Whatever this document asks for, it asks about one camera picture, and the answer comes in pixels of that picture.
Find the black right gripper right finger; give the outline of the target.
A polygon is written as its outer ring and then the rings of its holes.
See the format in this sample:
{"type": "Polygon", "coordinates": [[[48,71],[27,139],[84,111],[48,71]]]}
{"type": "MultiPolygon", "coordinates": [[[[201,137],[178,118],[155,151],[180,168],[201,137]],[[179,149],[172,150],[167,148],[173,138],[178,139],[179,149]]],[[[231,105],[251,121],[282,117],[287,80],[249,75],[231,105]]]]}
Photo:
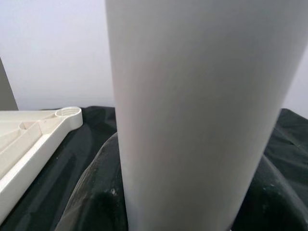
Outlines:
{"type": "Polygon", "coordinates": [[[306,231],[308,208],[263,156],[240,209],[242,231],[306,231]]]}

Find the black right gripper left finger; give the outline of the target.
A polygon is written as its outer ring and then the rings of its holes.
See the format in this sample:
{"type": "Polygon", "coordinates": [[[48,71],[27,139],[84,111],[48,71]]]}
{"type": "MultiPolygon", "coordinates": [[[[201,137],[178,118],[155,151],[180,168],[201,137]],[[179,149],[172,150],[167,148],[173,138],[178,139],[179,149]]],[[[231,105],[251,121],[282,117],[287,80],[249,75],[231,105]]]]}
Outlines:
{"type": "Polygon", "coordinates": [[[103,144],[82,173],[56,229],[128,230],[117,134],[103,144]]]}

